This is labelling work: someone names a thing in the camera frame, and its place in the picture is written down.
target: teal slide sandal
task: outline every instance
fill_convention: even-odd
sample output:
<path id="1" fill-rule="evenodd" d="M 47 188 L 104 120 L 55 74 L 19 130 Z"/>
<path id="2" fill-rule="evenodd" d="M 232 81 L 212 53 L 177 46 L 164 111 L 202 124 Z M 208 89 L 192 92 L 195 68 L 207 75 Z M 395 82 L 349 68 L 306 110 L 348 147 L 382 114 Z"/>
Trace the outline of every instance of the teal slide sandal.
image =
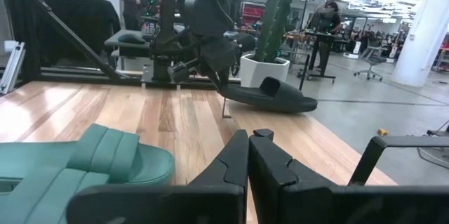
<path id="1" fill-rule="evenodd" d="M 169 183 L 175 169 L 172 154 L 138 141 L 138 135 L 93 124 L 78 141 L 0 143 L 0 192 L 11 191 L 43 166 L 109 174 L 110 183 Z"/>
<path id="2" fill-rule="evenodd" d="M 106 183 L 169 183 L 175 160 L 139 136 L 93 124 L 78 141 L 0 144 L 0 223 L 67 223 L 81 190 Z"/>

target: chair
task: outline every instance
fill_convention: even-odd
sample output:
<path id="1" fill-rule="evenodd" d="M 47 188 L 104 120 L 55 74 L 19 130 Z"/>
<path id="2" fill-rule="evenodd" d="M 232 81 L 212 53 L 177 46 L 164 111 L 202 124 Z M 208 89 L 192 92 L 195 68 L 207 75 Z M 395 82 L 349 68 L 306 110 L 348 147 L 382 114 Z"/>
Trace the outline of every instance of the chair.
<path id="1" fill-rule="evenodd" d="M 370 68 L 367 70 L 361 70 L 359 72 L 355 72 L 354 76 L 358 76 L 360 75 L 360 73 L 366 73 L 366 79 L 370 80 L 371 76 L 373 76 L 373 78 L 375 77 L 379 77 L 379 81 L 382 81 L 383 76 L 381 74 L 378 74 L 376 72 L 374 72 L 372 70 L 373 66 L 379 65 L 383 62 L 386 62 L 387 59 L 383 58 L 381 56 L 382 52 L 386 50 L 386 48 L 382 48 L 379 46 L 372 46 L 374 44 L 371 44 L 367 47 L 365 53 L 361 56 L 361 58 L 363 58 L 363 60 L 367 63 L 370 64 Z"/>

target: yellow object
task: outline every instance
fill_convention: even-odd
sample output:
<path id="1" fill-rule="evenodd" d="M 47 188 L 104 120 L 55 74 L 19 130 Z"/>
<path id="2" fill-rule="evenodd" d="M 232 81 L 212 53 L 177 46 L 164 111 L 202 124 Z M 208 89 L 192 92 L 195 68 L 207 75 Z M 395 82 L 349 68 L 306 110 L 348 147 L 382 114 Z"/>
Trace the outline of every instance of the yellow object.
<path id="1" fill-rule="evenodd" d="M 385 129 L 378 129 L 378 130 L 377 130 L 377 134 L 378 134 L 379 136 L 386 136 L 386 135 L 388 135 L 388 131 L 385 130 Z"/>

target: desk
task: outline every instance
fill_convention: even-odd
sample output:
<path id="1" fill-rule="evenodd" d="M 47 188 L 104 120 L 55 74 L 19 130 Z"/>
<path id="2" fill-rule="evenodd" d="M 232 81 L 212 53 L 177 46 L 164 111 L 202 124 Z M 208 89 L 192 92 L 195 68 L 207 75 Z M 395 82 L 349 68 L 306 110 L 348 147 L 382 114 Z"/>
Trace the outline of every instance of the desk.
<path id="1" fill-rule="evenodd" d="M 315 59 L 316 59 L 316 54 L 318 53 L 318 47 L 319 47 L 319 43 L 321 41 L 329 41 L 329 43 L 331 43 L 331 41 L 333 42 L 337 37 L 335 35 L 331 35 L 331 34 L 325 34 L 325 33 L 321 33 L 321 32 L 305 32 L 306 35 L 313 35 L 316 37 L 316 41 L 314 43 L 314 50 L 311 52 L 311 60 L 310 60 L 310 64 L 309 64 L 309 76 L 307 77 L 308 80 L 310 80 L 310 78 L 312 77 L 320 77 L 320 78 L 327 78 L 327 79 L 332 79 L 332 83 L 334 83 L 335 81 L 335 76 L 326 76 L 326 68 L 328 65 L 328 60 L 329 60 L 329 55 L 324 58 L 325 62 L 323 62 L 323 68 L 321 69 L 320 72 L 317 72 L 316 70 L 314 71 L 314 64 L 315 64 Z"/>

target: potted cactus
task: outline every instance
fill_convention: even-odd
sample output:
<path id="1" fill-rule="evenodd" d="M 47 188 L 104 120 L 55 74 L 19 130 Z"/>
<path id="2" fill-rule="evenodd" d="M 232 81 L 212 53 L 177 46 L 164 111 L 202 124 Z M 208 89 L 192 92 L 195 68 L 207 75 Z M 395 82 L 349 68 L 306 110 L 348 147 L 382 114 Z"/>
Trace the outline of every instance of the potted cactus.
<path id="1" fill-rule="evenodd" d="M 241 57 L 241 86 L 259 87 L 265 77 L 287 78 L 290 62 L 278 58 L 292 0 L 267 0 L 254 54 Z"/>

